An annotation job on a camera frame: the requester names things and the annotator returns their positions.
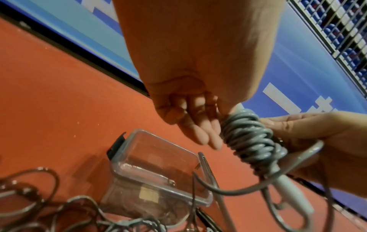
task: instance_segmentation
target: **clear plastic box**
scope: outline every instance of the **clear plastic box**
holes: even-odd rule
[[[161,223],[178,225],[192,204],[192,172],[211,180],[199,157],[144,130],[135,130],[111,159],[114,175],[101,200],[109,213],[129,218],[153,216]],[[213,194],[198,182],[195,203],[209,206]]]

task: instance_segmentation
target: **orange floor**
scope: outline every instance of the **orange floor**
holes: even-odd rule
[[[100,199],[110,178],[106,150],[122,132],[143,128],[204,152],[222,188],[257,182],[228,149],[196,145],[178,127],[164,124],[149,98],[3,20],[0,34],[0,176],[49,167],[61,175],[57,200],[77,194]],[[50,187],[49,180],[34,179]],[[321,231],[326,204],[304,191],[315,208],[316,231]],[[239,232],[281,231],[259,193],[225,201]],[[282,216],[293,226],[301,224],[290,209]],[[359,230],[337,213],[334,231]]]

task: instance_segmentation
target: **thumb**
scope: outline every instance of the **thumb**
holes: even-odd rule
[[[279,138],[316,139],[324,138],[344,129],[337,114],[317,114],[290,121],[273,121],[264,118],[261,122]]]

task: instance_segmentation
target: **gray cable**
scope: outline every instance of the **gray cable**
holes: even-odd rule
[[[273,137],[272,130],[260,123],[259,117],[252,110],[243,109],[228,116],[222,120],[221,128],[224,143],[235,151],[234,155],[238,156],[242,162],[251,165],[254,174],[259,176],[260,182],[238,190],[222,190],[207,184],[196,173],[193,173],[195,178],[207,189],[224,196],[239,196],[261,191],[271,215],[283,230],[287,232],[311,231],[312,219],[308,215],[303,215],[304,225],[300,230],[291,228],[284,222],[278,213],[278,209],[281,209],[284,204],[277,205],[272,202],[268,185],[275,183],[280,176],[287,174],[306,159],[318,153],[323,147],[323,142],[318,140],[313,146],[301,153],[297,159],[274,172],[275,167],[278,166],[278,160],[287,155],[287,150],[271,139]],[[329,232],[332,230],[334,220],[332,195],[328,185],[325,184],[325,178],[319,176],[326,189],[325,193],[328,199],[328,217],[324,231]]]

